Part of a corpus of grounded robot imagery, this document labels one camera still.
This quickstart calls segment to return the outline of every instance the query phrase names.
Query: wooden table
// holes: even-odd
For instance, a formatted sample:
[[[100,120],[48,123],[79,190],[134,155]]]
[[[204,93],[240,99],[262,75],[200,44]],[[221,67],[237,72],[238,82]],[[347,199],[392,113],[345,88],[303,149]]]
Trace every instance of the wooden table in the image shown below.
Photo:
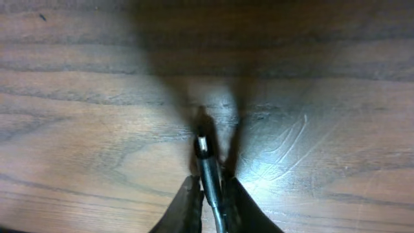
[[[240,102],[237,176],[286,233],[414,232],[413,1],[0,13],[0,225],[147,232],[189,174],[191,111],[225,157]]]

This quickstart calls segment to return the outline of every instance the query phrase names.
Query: wooden surface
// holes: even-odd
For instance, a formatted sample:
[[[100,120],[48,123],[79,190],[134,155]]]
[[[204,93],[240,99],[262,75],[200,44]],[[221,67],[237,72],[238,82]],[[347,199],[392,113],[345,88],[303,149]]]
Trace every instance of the wooden surface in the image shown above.
[[[0,225],[147,232],[188,110],[225,157],[241,100],[237,176],[286,233],[414,232],[413,1],[174,2],[0,1]]]

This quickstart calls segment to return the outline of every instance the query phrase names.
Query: wood grain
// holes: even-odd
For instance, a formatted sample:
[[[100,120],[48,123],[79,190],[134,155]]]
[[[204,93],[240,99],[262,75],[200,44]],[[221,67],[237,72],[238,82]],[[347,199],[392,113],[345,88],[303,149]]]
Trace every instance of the wood grain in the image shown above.
[[[237,176],[286,233],[414,232],[413,13],[0,1],[0,225],[147,232],[189,174],[191,110],[225,157],[244,102]]]

